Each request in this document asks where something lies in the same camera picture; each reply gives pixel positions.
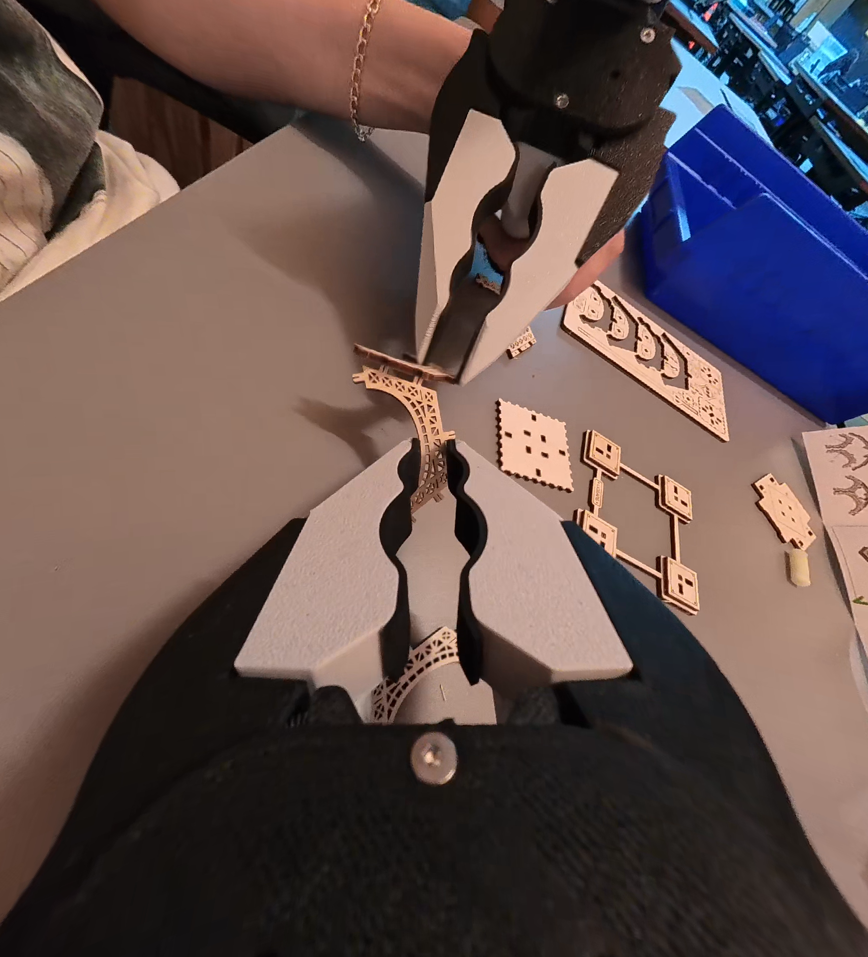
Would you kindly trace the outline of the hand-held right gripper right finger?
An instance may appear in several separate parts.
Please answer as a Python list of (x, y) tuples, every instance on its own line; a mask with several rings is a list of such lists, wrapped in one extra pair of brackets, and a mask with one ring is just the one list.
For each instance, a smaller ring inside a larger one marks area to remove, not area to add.
[(631, 658), (562, 520), (464, 441), (452, 443), (452, 494), (467, 553), (456, 633), (468, 682), (511, 700), (628, 674)]

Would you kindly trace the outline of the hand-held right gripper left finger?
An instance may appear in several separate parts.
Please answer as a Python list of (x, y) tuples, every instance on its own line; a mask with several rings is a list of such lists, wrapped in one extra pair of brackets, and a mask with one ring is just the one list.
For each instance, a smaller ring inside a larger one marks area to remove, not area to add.
[(411, 650), (407, 573), (417, 440), (401, 442), (314, 508), (236, 660), (239, 676), (344, 688), (399, 679)]

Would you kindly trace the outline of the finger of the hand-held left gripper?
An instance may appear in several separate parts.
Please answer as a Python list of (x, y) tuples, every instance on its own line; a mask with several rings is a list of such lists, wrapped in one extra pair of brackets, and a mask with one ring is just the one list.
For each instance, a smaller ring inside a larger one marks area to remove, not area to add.
[(598, 161), (565, 164), (547, 175), (532, 243), (512, 263), (499, 296), (468, 278), (470, 265), (462, 268), (432, 335), (434, 366), (464, 385), (508, 349), (571, 281), (617, 177)]
[(425, 201), (416, 288), (416, 357), (428, 359), (435, 332), (452, 294), (454, 274), (473, 250), (475, 217), (490, 196), (510, 192), (516, 150), (502, 122), (469, 110), (440, 182)]

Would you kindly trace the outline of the wooden parts sheet with arches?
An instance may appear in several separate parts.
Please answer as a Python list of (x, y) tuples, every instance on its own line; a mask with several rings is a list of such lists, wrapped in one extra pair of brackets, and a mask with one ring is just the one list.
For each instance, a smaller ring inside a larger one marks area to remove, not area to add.
[(729, 439), (719, 369), (596, 281), (564, 309), (562, 329), (723, 442)]

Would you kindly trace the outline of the serrated square wooden plate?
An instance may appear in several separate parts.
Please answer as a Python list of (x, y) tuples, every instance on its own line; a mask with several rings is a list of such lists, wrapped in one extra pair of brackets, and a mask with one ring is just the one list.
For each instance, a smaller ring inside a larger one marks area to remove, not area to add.
[(505, 474), (571, 493), (570, 446), (564, 421), (498, 399), (499, 468)]

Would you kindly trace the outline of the wooden lattice arch piece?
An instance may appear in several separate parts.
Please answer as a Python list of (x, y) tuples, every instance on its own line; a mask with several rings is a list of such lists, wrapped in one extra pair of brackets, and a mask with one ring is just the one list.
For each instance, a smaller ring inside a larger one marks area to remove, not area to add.
[(437, 366), (418, 365), (404, 358), (396, 358), (367, 346), (355, 343), (353, 352), (368, 363), (374, 363), (382, 372), (396, 374), (416, 382), (454, 384), (457, 378), (449, 371)]
[[(421, 377), (411, 380), (395, 375), (387, 365), (379, 368), (363, 366), (352, 376), (356, 384), (379, 390), (397, 399), (410, 413), (416, 428), (420, 449), (420, 468), (416, 490), (411, 497), (411, 513), (415, 515), (429, 500), (439, 501), (447, 489), (447, 469), (443, 449), (453, 432), (443, 429), (437, 392), (423, 384)], [(441, 627), (412, 648), (403, 675), (385, 679), (372, 691), (370, 722), (392, 724), (408, 695), (420, 681), (447, 664), (460, 661), (457, 636), (449, 627)]]

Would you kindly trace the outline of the person's left forearm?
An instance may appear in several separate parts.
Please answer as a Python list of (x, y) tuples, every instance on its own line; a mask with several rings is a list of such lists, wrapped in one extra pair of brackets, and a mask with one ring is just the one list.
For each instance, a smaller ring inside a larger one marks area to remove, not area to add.
[(166, 63), (227, 94), (350, 117), (366, 2), (100, 1)]

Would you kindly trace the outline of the grey desk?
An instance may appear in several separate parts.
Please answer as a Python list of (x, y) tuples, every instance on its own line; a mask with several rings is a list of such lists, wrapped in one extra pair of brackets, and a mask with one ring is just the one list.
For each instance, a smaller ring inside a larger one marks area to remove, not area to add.
[[(413, 342), (427, 138), (359, 145), (305, 121), (0, 304), (0, 922), (51, 848), (153, 654), (284, 522), (413, 433), (351, 380), (356, 342)], [(440, 410), (496, 461), (505, 398), (619, 440), (693, 492), (682, 616), (771, 749), (804, 829), (868, 926), (868, 688), (821, 540), (789, 584), (751, 483), (819, 518), (817, 421), (654, 309), (627, 254), (606, 283), (707, 356), (726, 444), (537, 317), (537, 344)]]

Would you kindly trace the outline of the person's left hand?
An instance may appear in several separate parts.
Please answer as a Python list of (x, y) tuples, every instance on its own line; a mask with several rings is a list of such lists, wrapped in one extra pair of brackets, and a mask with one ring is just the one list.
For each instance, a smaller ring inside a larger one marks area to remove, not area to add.
[[(486, 31), (501, 13), (494, 2), (470, 2), (466, 18)], [(410, 2), (382, 2), (370, 28), (366, 66), (360, 81), (356, 115), (364, 126), (429, 132), (440, 87), (460, 60), (471, 33)], [(479, 240), (500, 271), (512, 266), (525, 249), (496, 217), (479, 229)], [(616, 233), (577, 270), (547, 308), (573, 300), (623, 252), (625, 231)]]

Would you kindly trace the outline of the dark workshop shelving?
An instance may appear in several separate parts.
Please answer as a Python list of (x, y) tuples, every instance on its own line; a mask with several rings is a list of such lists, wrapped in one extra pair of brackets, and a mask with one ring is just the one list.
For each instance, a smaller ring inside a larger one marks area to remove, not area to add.
[(868, 231), (868, 1), (685, 2), (690, 53)]

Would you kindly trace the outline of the blue storage bin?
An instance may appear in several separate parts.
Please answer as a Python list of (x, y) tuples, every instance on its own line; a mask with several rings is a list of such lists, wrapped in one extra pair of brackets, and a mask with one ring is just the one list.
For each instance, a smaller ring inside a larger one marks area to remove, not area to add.
[(647, 297), (824, 422), (868, 413), (868, 232), (726, 106), (640, 215)]

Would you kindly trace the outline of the cross-shaped wooden plate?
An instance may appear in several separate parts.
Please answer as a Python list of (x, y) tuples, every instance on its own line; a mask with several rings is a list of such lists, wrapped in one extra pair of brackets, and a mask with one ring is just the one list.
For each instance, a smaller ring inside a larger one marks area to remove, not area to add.
[(805, 551), (816, 540), (811, 516), (789, 485), (766, 474), (751, 484), (756, 491), (756, 506), (766, 516), (780, 542)]

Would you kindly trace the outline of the white printed shirt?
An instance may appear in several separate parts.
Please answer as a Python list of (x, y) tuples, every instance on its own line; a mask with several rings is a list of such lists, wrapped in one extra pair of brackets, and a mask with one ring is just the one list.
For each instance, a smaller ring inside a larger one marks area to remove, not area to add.
[(103, 113), (51, 33), (0, 1), (0, 302), (177, 195)]

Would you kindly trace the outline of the wooden four-square base frame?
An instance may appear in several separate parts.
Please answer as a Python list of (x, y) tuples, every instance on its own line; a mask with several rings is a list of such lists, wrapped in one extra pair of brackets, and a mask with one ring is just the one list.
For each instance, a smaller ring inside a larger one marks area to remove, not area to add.
[[(700, 611), (699, 576), (683, 562), (681, 529), (693, 520), (691, 490), (669, 475), (649, 478), (622, 461), (619, 444), (601, 433), (588, 430), (583, 434), (581, 462), (592, 471), (587, 506), (573, 513), (573, 521), (611, 557), (643, 572), (656, 585), (657, 596), (689, 616)], [(655, 506), (669, 522), (669, 553), (655, 559), (649, 567), (619, 548), (619, 531), (603, 519), (605, 484), (627, 476), (655, 494)]]

